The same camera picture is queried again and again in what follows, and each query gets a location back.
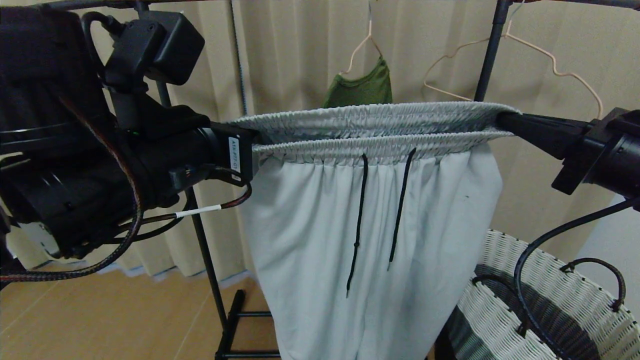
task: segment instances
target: green garment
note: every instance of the green garment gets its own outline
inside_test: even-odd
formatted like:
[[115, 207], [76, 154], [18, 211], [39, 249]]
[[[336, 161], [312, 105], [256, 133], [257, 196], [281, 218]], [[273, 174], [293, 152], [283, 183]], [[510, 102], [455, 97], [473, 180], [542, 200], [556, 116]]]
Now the green garment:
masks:
[[391, 104], [391, 78], [387, 62], [380, 56], [373, 70], [360, 79], [348, 80], [337, 74], [326, 94], [323, 108], [349, 105]]

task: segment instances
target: elastic waistband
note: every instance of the elastic waistband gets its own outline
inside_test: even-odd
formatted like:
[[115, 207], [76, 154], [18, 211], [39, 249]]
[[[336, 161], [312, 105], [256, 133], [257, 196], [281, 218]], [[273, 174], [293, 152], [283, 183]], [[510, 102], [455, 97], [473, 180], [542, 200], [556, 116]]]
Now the elastic waistband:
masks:
[[372, 104], [343, 108], [289, 111], [233, 121], [260, 131], [264, 144], [490, 130], [504, 111], [488, 102], [423, 102]]
[[296, 163], [345, 160], [346, 162], [342, 162], [352, 165], [359, 164], [362, 154], [366, 154], [369, 163], [375, 165], [406, 161], [407, 155], [413, 149], [416, 149], [413, 158], [419, 160], [469, 151], [481, 143], [511, 135], [513, 134], [507, 131], [491, 129], [469, 133], [313, 140], [276, 145], [255, 145], [253, 151], [262, 159], [276, 157]]

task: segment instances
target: empty hanger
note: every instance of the empty hanger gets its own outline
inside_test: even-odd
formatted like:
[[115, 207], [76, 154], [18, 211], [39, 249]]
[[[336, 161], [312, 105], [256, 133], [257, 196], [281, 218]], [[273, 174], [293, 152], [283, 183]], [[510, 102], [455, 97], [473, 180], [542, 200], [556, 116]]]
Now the empty hanger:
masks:
[[[550, 52], [542, 49], [541, 47], [538, 47], [538, 46], [536, 46], [536, 45], [534, 45], [534, 44], [532, 44], [532, 43], [530, 43], [530, 42], [528, 42], [526, 40], [523, 40], [523, 39], [521, 39], [519, 37], [516, 37], [516, 36], [511, 34], [511, 24], [513, 22], [513, 16], [522, 7], [522, 5], [524, 4], [524, 1], [525, 0], [523, 0], [520, 3], [518, 8], [516, 8], [516, 10], [514, 10], [513, 13], [511, 14], [511, 16], [509, 17], [509, 22], [507, 23], [507, 31], [505, 31], [505, 33], [502, 34], [501, 37], [510, 38], [510, 39], [512, 39], [512, 40], [514, 40], [516, 42], [519, 42], [519, 43], [521, 43], [523, 45], [526, 45], [526, 46], [530, 47], [531, 49], [534, 49], [534, 50], [536, 50], [536, 51], [538, 51], [540, 53], [543, 53], [544, 55], [547, 55], [551, 59], [552, 70], [553, 70], [553, 73], [554, 73], [555, 76], [559, 76], [559, 77], [571, 76], [571, 77], [577, 79], [578, 81], [580, 81], [580, 83], [582, 83], [584, 85], [584, 87], [586, 87], [587, 90], [589, 90], [591, 95], [593, 95], [593, 97], [595, 98], [596, 102], [598, 103], [598, 117], [597, 117], [597, 119], [602, 119], [602, 112], [603, 112], [602, 100], [600, 99], [600, 96], [598, 96], [598, 94], [595, 92], [595, 90], [593, 90], [591, 85], [589, 85], [580, 75], [578, 75], [578, 74], [576, 74], [574, 72], [558, 72], [558, 70], [557, 70], [557, 60], [556, 60], [556, 57], [552, 53], [550, 53]], [[437, 92], [441, 92], [443, 94], [447, 94], [449, 96], [456, 97], [456, 98], [461, 99], [461, 100], [472, 101], [472, 99], [469, 99], [468, 97], [456, 95], [454, 93], [450, 93], [448, 91], [445, 91], [445, 90], [439, 89], [439, 88], [437, 88], [435, 86], [431, 86], [431, 85], [427, 84], [427, 77], [429, 76], [429, 72], [431, 71], [431, 69], [433, 69], [435, 67], [435, 65], [437, 63], [439, 63], [442, 59], [444, 59], [444, 58], [453, 59], [456, 56], [456, 54], [458, 53], [458, 50], [462, 49], [463, 47], [474, 45], [474, 44], [479, 44], [479, 43], [485, 42], [485, 41], [489, 41], [489, 38], [482, 39], [482, 40], [477, 40], [477, 41], [473, 41], [473, 42], [468, 42], [466, 44], [458, 46], [456, 48], [456, 50], [453, 52], [453, 55], [443, 55], [443, 56], [441, 56], [439, 59], [436, 60], [436, 62], [434, 62], [432, 64], [432, 66], [429, 67], [429, 69], [427, 70], [426, 74], [424, 75], [424, 86], [426, 86], [426, 87], [428, 87], [428, 88], [430, 88], [432, 90], [435, 90]]]
[[382, 56], [382, 51], [380, 51], [380, 48], [378, 47], [378, 45], [376, 44], [376, 41], [373, 39], [373, 36], [371, 35], [372, 23], [373, 21], [371, 20], [371, 2], [369, 2], [369, 34], [367, 35], [367, 37], [364, 38], [364, 40], [362, 40], [360, 45], [356, 47], [356, 49], [353, 51], [353, 54], [351, 54], [351, 60], [349, 61], [349, 68], [345, 71], [340, 71], [340, 75], [349, 74], [351, 72], [351, 69], [353, 68], [353, 58], [355, 58], [356, 53], [358, 52], [358, 50], [360, 50], [364, 46], [367, 40], [371, 40], [371, 42], [373, 43], [373, 46], [376, 47], [378, 54]]

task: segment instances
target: clothing rack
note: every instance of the clothing rack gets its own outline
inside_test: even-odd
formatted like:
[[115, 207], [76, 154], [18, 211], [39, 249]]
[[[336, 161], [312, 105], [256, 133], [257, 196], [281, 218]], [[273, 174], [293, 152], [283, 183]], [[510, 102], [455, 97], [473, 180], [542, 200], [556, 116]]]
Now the clothing rack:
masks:
[[[171, 0], [171, 1], [188, 1], [188, 0]], [[525, 2], [531, 2], [537, 0], [525, 0]], [[604, 6], [615, 6], [621, 8], [630, 8], [634, 10], [640, 10], [640, 0], [563, 0], [574, 3], [586, 3], [586, 4], [599, 4]], [[99, 6], [107, 6], [111, 8], [134, 8], [139, 14], [141, 12], [149, 10], [150, 3], [158, 3], [159, 0], [61, 0], [47, 3], [47, 5], [55, 10], [79, 10], [85, 8], [94, 8]], [[491, 73], [493, 70], [493, 64], [495, 63], [495, 57], [498, 53], [498, 47], [500, 45], [500, 36], [502, 29], [507, 19], [509, 7], [513, 4], [512, 0], [497, 0], [495, 7], [495, 13], [493, 14], [493, 26], [491, 29], [491, 35], [487, 44], [486, 53], [484, 55], [484, 62], [482, 71], [478, 79], [476, 94], [474, 101], [483, 101], [484, 96], [489, 85]], [[169, 91], [166, 83], [162, 81], [156, 81], [158, 93], [163, 106], [171, 106], [171, 100], [169, 98]], [[198, 208], [198, 204], [195, 201], [195, 193], [193, 188], [186, 190], [186, 195], [192, 197], [193, 209]], [[195, 228], [196, 237], [200, 246], [200, 252], [204, 260], [205, 269], [207, 270], [207, 277], [209, 284], [211, 285], [211, 292], [216, 304], [218, 316], [220, 318], [220, 324], [222, 325], [222, 338], [218, 345], [218, 351], [215, 354], [215, 360], [222, 359], [267, 359], [278, 358], [280, 353], [277, 350], [245, 350], [236, 351], [231, 350], [238, 322], [241, 318], [256, 318], [256, 317], [270, 317], [269, 311], [242, 311], [246, 294], [244, 290], [237, 290], [233, 303], [229, 309], [228, 314], [225, 312], [225, 305], [222, 301], [222, 295], [220, 293], [220, 287], [218, 286], [218, 280], [216, 278], [216, 271], [213, 266], [213, 260], [211, 259], [211, 252], [209, 251], [209, 245], [207, 243], [207, 237], [202, 225], [202, 218], [200, 214], [194, 214], [191, 216], [193, 221], [193, 227]], [[441, 341], [441, 337], [448, 338], [446, 333], [441, 332], [438, 337], [438, 341]]]

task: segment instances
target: tile grout line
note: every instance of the tile grout line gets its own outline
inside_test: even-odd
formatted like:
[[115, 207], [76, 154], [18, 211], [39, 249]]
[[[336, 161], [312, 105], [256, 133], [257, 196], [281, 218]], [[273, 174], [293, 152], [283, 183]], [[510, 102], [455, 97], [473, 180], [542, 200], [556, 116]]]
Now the tile grout line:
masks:
[[26, 314], [32, 307], [34, 307], [47, 293], [49, 293], [53, 288], [55, 288], [60, 283], [60, 280], [56, 281], [52, 286], [50, 286], [45, 292], [42, 293], [31, 305], [29, 305], [23, 312], [20, 313], [13, 321], [7, 325], [2, 331], [0, 331], [0, 335], [2, 335], [5, 331], [7, 331], [16, 321], [20, 320], [24, 314]]
[[211, 292], [208, 292], [207, 296], [204, 297], [204, 300], [202, 301], [202, 304], [200, 305], [200, 309], [198, 309], [198, 312], [193, 317], [193, 320], [191, 321], [191, 325], [189, 326], [189, 329], [187, 330], [187, 333], [185, 333], [184, 338], [182, 339], [182, 342], [180, 343], [180, 346], [178, 347], [178, 351], [175, 352], [175, 356], [173, 357], [173, 360], [176, 360], [178, 358], [178, 355], [180, 355], [180, 351], [182, 351], [182, 347], [184, 346], [184, 343], [187, 341], [187, 337], [189, 336], [189, 333], [191, 333], [191, 330], [193, 329], [193, 326], [196, 324], [196, 321], [198, 320], [198, 317], [200, 316], [200, 313], [202, 312], [202, 309], [204, 309], [204, 304], [207, 303], [207, 299], [209, 298], [209, 296], [211, 296]]

